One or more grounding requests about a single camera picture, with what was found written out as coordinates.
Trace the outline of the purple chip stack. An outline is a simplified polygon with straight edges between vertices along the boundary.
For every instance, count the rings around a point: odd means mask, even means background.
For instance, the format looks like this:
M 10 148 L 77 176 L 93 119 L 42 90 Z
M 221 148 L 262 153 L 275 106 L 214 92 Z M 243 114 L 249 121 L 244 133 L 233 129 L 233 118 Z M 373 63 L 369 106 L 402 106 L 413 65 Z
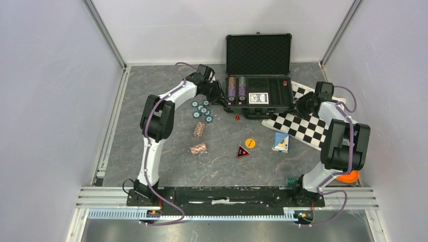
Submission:
M 240 86 L 238 88 L 238 94 L 239 94 L 239 100 L 240 101 L 246 100 L 246 87 L 245 86 Z
M 236 99 L 236 88 L 228 87 L 228 100 L 234 101 Z

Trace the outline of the brown chip stack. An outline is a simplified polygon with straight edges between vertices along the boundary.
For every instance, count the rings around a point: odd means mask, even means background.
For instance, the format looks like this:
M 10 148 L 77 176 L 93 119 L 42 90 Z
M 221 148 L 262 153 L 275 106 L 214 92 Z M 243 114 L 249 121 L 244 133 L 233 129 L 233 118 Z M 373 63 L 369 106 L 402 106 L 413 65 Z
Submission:
M 228 90 L 229 92 L 235 92 L 236 89 L 236 77 L 230 77 L 228 79 Z

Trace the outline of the pink chip stack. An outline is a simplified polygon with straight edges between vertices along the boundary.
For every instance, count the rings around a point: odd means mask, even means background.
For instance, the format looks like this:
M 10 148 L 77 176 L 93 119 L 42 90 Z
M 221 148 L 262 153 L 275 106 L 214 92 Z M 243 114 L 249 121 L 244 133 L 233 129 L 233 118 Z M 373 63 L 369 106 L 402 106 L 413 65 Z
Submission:
M 190 147 L 190 152 L 193 155 L 199 154 L 201 152 L 205 152 L 206 150 L 207 150 L 207 147 L 206 147 L 205 143 L 200 143 L 200 144 L 197 144 L 197 145 Z
M 204 131 L 204 128 L 205 128 L 205 124 L 202 122 L 198 122 L 195 126 L 193 136 L 196 138 L 201 138 L 203 131 Z

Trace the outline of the black poker set case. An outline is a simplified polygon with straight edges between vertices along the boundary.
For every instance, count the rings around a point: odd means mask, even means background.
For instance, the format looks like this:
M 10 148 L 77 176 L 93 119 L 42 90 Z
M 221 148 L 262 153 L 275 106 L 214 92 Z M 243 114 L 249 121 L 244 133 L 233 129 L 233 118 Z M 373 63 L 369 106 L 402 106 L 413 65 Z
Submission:
M 226 41 L 226 104 L 224 111 L 247 119 L 269 119 L 294 108 L 290 60 L 292 34 L 231 34 Z M 240 101 L 238 78 L 247 79 L 246 100 Z M 228 79 L 236 77 L 236 99 L 228 100 Z M 269 104 L 249 104 L 249 93 L 267 92 Z

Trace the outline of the yellow dealer button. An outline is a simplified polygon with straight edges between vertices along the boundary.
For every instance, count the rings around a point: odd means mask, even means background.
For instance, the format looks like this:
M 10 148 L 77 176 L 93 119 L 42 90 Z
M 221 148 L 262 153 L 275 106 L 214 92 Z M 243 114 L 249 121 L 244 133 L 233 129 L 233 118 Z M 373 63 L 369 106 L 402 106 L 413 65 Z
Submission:
M 249 149 L 252 149 L 256 146 L 256 141 L 253 138 L 246 139 L 245 146 Z

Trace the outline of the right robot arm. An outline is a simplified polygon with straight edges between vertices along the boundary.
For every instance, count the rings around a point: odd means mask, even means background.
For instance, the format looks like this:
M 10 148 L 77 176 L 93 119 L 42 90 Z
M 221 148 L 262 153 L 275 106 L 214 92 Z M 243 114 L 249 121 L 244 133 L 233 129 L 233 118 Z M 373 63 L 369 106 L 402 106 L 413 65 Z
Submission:
M 352 110 L 345 103 L 333 100 L 334 90 L 332 83 L 317 82 L 315 90 L 300 97 L 295 104 L 300 118 L 314 114 L 328 125 L 319 163 L 293 187 L 291 198 L 298 206 L 317 200 L 326 185 L 341 175 L 361 170 L 365 164 L 370 127 L 353 120 Z

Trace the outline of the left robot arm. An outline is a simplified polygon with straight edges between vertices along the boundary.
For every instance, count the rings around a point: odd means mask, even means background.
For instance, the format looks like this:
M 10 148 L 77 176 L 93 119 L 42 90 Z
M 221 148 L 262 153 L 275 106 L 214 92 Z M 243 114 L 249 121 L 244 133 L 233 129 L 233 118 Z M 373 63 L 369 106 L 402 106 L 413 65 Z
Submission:
M 142 165 L 133 185 L 134 193 L 145 205 L 153 205 L 160 198 L 158 168 L 164 143 L 173 131 L 175 110 L 198 95 L 204 95 L 209 102 L 225 102 L 215 71 L 202 64 L 194 73 L 182 76 L 180 83 L 170 91 L 147 97 L 140 120 L 144 144 Z

